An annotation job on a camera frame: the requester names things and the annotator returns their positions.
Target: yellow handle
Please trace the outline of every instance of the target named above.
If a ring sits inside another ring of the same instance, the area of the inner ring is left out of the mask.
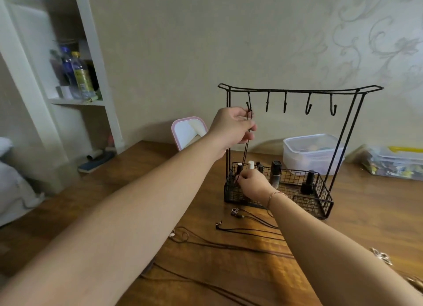
[[[392,152],[418,152],[423,153],[422,148],[408,148],[408,147],[396,147],[396,146],[390,146],[388,149]]]

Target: forearm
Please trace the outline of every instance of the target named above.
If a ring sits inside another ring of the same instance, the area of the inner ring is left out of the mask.
[[[421,295],[384,262],[285,195],[274,195],[270,210],[323,305],[422,304]]]
[[[0,303],[114,305],[160,249],[216,157],[206,136],[112,194],[14,278]]]

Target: person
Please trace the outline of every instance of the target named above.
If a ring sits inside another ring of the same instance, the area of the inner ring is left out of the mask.
[[[242,108],[220,109],[209,132],[116,191],[14,276],[0,305],[114,305],[153,259],[214,162],[257,126]],[[422,305],[420,294],[362,246],[277,192],[258,170],[244,194],[275,220],[323,305]]]

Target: hand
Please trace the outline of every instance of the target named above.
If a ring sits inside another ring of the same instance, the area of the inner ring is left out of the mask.
[[[238,178],[242,192],[248,198],[260,202],[263,206],[267,206],[269,197],[277,190],[272,187],[265,175],[257,169],[243,170]]]
[[[251,112],[241,107],[222,108],[217,112],[208,135],[219,147],[219,158],[233,145],[254,139],[254,134],[248,130],[256,131],[257,125],[248,120],[247,115],[251,116]]]

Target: wood grain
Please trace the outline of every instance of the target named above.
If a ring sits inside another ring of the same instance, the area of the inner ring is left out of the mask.
[[[62,191],[23,218],[0,228],[0,272],[13,276],[86,210],[107,195],[146,174],[176,153],[173,145],[140,142],[102,168]],[[232,160],[242,157],[232,152]],[[247,160],[270,165],[273,155],[248,154]],[[289,252],[285,242],[220,232],[223,226],[261,228],[251,220],[230,216],[223,202],[225,158],[217,161],[192,204],[178,223],[208,240],[250,248]],[[332,191],[334,208],[328,225],[364,247],[391,256],[396,269],[423,277],[423,182],[372,176],[344,164]],[[268,222],[266,211],[246,207]],[[283,257],[177,244],[162,246],[156,262],[169,270],[209,282],[260,305],[319,305],[295,260]],[[175,278],[154,267],[148,276]],[[204,287],[187,282],[137,279],[119,305],[233,305]]]

